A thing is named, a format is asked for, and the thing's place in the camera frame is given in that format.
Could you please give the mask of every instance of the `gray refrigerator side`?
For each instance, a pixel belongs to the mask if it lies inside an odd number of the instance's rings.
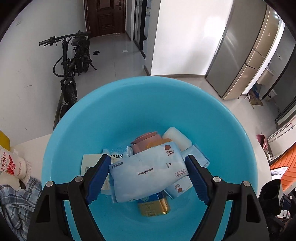
[[[258,37],[267,4],[262,0],[234,0],[232,16],[207,81],[222,97],[247,60]]]

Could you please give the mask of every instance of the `glass door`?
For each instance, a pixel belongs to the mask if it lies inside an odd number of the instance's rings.
[[[136,0],[133,40],[144,57],[145,55],[143,53],[143,41],[144,41],[146,7],[147,7],[147,0]]]

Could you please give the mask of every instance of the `plaid shirt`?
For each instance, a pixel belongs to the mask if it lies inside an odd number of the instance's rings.
[[[0,185],[0,212],[20,241],[26,241],[31,216],[41,194],[41,182],[30,178],[26,190]]]

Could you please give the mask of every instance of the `brown wooden door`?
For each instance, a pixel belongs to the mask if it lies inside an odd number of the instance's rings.
[[[125,33],[125,0],[85,0],[91,36]]]

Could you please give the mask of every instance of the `black electric bicycle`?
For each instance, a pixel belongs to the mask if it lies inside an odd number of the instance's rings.
[[[89,69],[89,65],[96,70],[96,68],[91,63],[91,56],[89,54],[89,36],[90,32],[78,31],[75,34],[64,35],[57,38],[53,36],[50,39],[39,42],[39,46],[44,45],[44,47],[46,45],[52,46],[54,43],[57,42],[63,43],[63,55],[55,63],[53,67],[53,73],[58,77],[63,77],[63,79],[61,80],[61,87],[64,100],[66,102],[65,112],[67,112],[77,102],[77,90],[74,76],[76,74],[80,75],[82,72],[87,72]],[[74,46],[75,55],[72,59],[69,59],[67,58],[67,52],[68,45],[71,40],[71,45]],[[62,65],[64,69],[64,74],[57,74],[55,72],[55,67],[61,59],[63,59]]]

